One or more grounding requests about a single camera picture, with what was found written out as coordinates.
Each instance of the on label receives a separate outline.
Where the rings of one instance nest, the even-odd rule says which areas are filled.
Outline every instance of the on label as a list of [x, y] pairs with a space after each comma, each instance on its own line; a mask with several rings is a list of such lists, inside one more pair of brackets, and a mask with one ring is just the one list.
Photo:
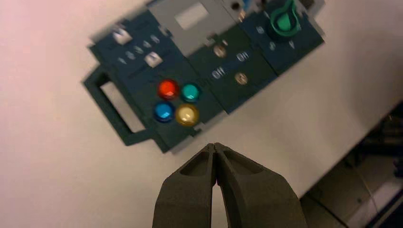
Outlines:
[[240, 62], [243, 62], [243, 61], [245, 61], [245, 60], [248, 59], [248, 58], [249, 58], [249, 55], [248, 55], [245, 51], [237, 54], [237, 59], [238, 59]]

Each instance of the white table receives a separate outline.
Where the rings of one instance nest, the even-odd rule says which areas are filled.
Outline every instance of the white table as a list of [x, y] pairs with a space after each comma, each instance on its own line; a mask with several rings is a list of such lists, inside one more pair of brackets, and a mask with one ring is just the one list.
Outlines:
[[[88, 37], [140, 4], [0, 2], [0, 227], [151, 227], [163, 180], [208, 142], [302, 196], [403, 97], [401, 0], [328, 0], [326, 44], [185, 149], [126, 147], [81, 80]], [[212, 211], [225, 227], [217, 187]]]

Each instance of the floor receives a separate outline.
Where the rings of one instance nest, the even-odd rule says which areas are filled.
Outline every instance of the floor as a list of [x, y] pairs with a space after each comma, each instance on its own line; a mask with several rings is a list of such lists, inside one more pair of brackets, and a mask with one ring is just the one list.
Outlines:
[[348, 155], [301, 198], [308, 227], [343, 227], [314, 200], [349, 227], [364, 227], [402, 189], [403, 181], [393, 175], [393, 158], [370, 155], [357, 168], [350, 161]]

